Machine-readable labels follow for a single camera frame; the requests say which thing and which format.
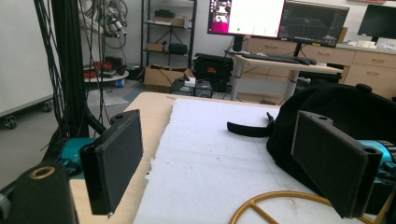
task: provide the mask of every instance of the cardboard box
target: cardboard box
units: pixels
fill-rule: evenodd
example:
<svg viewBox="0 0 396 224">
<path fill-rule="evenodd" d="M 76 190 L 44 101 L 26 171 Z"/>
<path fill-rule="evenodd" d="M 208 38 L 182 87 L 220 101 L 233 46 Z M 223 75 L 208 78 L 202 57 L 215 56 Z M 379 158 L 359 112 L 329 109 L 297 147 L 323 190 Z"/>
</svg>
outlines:
<svg viewBox="0 0 396 224">
<path fill-rule="evenodd" d="M 194 77 L 189 68 L 151 64 L 145 69 L 145 90 L 169 93 L 172 83 L 179 77 Z"/>
<path fill-rule="evenodd" d="M 166 21 L 171 22 L 173 26 L 184 27 L 184 19 L 183 18 L 167 18 L 167 17 L 154 17 L 153 21 Z"/>
<path fill-rule="evenodd" d="M 148 50 L 163 52 L 164 45 L 158 43 L 148 43 Z"/>
</svg>

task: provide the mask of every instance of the rolling whiteboard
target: rolling whiteboard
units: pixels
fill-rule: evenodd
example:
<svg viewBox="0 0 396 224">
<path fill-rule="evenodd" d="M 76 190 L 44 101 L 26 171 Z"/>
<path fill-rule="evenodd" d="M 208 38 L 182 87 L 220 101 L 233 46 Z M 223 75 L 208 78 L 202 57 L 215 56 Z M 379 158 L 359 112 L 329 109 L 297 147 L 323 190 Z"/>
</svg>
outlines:
<svg viewBox="0 0 396 224">
<path fill-rule="evenodd" d="M 0 1 L 0 117 L 52 96 L 33 0 Z"/>
</svg>

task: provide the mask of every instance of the drawer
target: drawer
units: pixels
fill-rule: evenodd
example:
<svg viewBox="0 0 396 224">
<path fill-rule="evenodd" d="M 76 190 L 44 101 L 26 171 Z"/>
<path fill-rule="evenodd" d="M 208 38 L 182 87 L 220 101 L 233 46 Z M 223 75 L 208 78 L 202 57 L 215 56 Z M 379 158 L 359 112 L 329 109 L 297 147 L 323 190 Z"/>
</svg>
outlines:
<svg viewBox="0 0 396 224">
<path fill-rule="evenodd" d="M 389 90 L 395 77 L 396 69 L 354 63 L 346 75 L 345 84 L 355 86 L 363 83 L 373 89 Z"/>
<path fill-rule="evenodd" d="M 303 53 L 307 58 L 316 59 L 318 62 L 351 65 L 356 50 L 331 49 L 331 48 L 306 45 L 305 47 L 303 47 Z"/>
<path fill-rule="evenodd" d="M 250 38 L 247 41 L 247 51 L 255 53 L 292 54 L 296 44 L 289 41 Z"/>
<path fill-rule="evenodd" d="M 393 55 L 368 51 L 358 51 L 355 55 L 353 63 L 396 68 L 396 54 Z"/>
<path fill-rule="evenodd" d="M 289 69 L 250 66 L 248 64 L 244 64 L 244 66 L 242 68 L 242 75 L 244 75 L 246 73 L 259 74 L 259 75 L 270 75 L 270 76 L 276 76 L 276 77 L 288 77 L 290 70 Z"/>
</svg>

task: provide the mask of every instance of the monitor screen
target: monitor screen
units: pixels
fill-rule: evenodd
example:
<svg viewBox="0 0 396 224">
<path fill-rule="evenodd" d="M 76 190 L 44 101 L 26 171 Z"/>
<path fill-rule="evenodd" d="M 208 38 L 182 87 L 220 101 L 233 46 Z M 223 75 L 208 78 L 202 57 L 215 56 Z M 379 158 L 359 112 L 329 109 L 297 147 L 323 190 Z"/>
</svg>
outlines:
<svg viewBox="0 0 396 224">
<path fill-rule="evenodd" d="M 379 37 L 396 39 L 396 7 L 369 5 L 361 21 L 358 35 L 368 35 L 376 42 Z"/>
<path fill-rule="evenodd" d="M 279 37 L 298 43 L 335 48 L 348 7 L 287 0 Z"/>
<path fill-rule="evenodd" d="M 210 0 L 207 33 L 278 37 L 285 0 Z"/>
</svg>

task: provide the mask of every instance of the gray floor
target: gray floor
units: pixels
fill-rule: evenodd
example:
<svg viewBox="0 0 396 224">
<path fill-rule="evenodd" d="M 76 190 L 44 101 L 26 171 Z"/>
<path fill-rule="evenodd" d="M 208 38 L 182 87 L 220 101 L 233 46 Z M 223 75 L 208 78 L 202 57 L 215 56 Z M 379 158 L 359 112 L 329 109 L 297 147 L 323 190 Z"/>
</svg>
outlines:
<svg viewBox="0 0 396 224">
<path fill-rule="evenodd" d="M 93 83 L 89 84 L 88 88 L 92 92 L 97 90 Z M 126 79 L 123 88 L 107 83 L 104 90 L 107 97 L 105 102 L 109 102 L 106 111 L 111 118 L 122 112 L 140 92 L 144 91 L 144 84 Z M 213 98 L 229 99 L 229 94 L 215 93 Z M 53 111 L 43 112 L 42 108 L 43 105 L 37 105 L 15 113 L 17 127 L 13 130 L 1 123 L 0 189 L 41 162 L 47 150 L 47 144 L 58 126 Z M 89 108 L 96 117 L 99 115 L 100 108 L 97 102 L 89 100 Z"/>
</svg>

